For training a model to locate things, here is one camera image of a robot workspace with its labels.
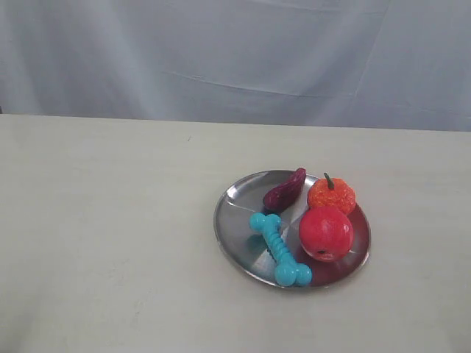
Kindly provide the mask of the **purple toy sweet potato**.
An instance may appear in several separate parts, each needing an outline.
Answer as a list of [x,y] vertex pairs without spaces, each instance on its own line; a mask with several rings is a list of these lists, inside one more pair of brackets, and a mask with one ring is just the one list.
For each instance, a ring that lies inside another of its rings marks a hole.
[[265,209],[272,213],[282,213],[289,208],[300,196],[305,178],[306,170],[298,168],[285,182],[268,191],[263,198]]

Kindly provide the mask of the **turquoise toy bone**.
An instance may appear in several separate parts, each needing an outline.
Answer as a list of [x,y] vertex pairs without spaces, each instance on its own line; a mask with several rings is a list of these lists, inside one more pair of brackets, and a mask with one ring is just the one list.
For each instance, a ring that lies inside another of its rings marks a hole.
[[298,263],[280,235],[281,218],[276,214],[254,213],[249,219],[250,229],[260,233],[276,262],[275,281],[282,287],[307,286],[313,278],[312,270]]

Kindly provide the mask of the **small orange pumpkin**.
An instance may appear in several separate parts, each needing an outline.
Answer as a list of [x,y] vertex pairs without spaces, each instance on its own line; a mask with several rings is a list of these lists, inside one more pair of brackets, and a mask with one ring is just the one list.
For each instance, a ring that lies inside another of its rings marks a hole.
[[332,178],[327,173],[315,181],[307,195],[307,204],[313,208],[332,206],[349,215],[356,207],[355,191],[340,178]]

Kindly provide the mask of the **red apple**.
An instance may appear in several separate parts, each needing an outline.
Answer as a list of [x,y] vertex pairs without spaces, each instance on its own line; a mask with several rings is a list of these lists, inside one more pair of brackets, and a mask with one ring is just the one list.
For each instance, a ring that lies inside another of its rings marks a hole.
[[310,257],[330,263],[345,257],[351,250],[354,231],[349,218],[338,208],[316,207],[301,218],[299,239]]

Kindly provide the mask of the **white backdrop cloth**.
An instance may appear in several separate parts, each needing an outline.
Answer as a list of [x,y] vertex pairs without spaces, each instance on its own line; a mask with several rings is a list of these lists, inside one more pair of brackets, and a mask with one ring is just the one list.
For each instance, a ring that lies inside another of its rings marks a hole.
[[470,129],[468,1],[3,1],[6,113]]

